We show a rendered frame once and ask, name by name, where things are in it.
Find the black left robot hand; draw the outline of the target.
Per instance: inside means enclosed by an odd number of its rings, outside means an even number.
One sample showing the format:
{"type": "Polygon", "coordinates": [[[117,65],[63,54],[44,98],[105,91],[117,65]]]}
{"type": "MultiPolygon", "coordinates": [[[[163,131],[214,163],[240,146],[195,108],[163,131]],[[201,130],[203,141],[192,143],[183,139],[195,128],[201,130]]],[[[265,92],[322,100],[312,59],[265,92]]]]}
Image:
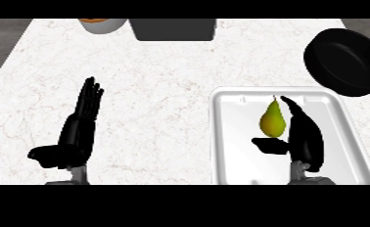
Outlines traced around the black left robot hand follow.
{"type": "Polygon", "coordinates": [[[65,169],[87,163],[93,152],[95,120],[103,89],[93,77],[86,79],[74,112],[66,117],[56,145],[35,147],[28,158],[43,168],[65,169]]]}

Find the white cup with orange content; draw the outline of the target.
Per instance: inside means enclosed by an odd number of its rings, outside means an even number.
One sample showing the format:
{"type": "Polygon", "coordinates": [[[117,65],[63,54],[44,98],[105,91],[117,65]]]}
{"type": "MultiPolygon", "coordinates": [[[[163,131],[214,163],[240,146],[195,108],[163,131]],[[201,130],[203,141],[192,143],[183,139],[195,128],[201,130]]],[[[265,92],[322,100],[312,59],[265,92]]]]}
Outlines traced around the white cup with orange content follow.
{"type": "Polygon", "coordinates": [[[124,24],[126,19],[80,19],[83,28],[92,34],[106,34],[115,31],[124,24]]]}

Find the white rectangular tray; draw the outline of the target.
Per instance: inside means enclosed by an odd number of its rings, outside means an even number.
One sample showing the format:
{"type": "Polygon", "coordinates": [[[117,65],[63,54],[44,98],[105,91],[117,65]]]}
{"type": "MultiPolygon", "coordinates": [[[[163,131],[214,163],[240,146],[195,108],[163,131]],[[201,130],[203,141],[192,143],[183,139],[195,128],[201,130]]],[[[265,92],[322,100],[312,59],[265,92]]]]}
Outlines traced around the white rectangular tray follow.
{"type": "Polygon", "coordinates": [[[370,184],[370,157],[339,95],[321,87],[219,87],[210,96],[213,181],[228,185],[284,185],[290,157],[260,152],[259,120],[271,102],[287,97],[317,122],[324,137],[318,175],[339,185],[370,184]]]}

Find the yellow-green pear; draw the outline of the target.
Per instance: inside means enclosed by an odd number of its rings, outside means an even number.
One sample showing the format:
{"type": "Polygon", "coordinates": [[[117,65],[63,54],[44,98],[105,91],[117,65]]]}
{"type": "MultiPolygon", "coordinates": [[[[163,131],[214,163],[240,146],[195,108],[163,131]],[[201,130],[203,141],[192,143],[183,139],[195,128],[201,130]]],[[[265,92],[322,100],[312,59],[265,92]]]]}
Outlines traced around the yellow-green pear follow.
{"type": "Polygon", "coordinates": [[[282,118],[278,100],[272,100],[259,121],[260,130],[268,137],[281,136],[285,129],[285,121],[282,118]]]}

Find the dark grey rectangular appliance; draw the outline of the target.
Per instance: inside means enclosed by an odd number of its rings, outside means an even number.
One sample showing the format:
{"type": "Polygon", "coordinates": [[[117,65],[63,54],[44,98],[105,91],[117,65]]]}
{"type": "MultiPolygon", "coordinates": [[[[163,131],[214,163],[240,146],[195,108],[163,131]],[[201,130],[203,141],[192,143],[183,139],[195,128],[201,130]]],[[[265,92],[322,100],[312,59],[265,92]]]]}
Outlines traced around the dark grey rectangular appliance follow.
{"type": "Polygon", "coordinates": [[[130,19],[140,41],[211,41],[216,19],[130,19]]]}

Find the black round pot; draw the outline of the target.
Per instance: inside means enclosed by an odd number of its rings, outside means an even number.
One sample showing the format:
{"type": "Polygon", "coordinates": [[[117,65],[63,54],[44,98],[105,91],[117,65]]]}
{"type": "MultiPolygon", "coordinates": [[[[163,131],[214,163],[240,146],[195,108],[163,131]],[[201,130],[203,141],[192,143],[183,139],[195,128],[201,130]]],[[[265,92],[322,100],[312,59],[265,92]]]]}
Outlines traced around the black round pot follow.
{"type": "Polygon", "coordinates": [[[303,63],[317,82],[340,95],[370,95],[370,38],[361,33],[322,30],[306,45],[303,63]]]}

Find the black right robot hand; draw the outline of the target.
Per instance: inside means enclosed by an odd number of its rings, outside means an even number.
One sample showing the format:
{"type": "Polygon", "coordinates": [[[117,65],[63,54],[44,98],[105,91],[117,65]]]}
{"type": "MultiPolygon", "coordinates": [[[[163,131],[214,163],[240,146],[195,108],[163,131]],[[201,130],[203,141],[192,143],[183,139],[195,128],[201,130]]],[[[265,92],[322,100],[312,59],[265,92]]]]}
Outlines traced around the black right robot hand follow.
{"type": "Polygon", "coordinates": [[[290,154],[291,161],[308,164],[308,172],[318,172],[324,164],[321,129],[300,106],[287,97],[280,98],[285,102],[291,114],[287,141],[278,138],[253,138],[251,143],[265,154],[290,154]]]}

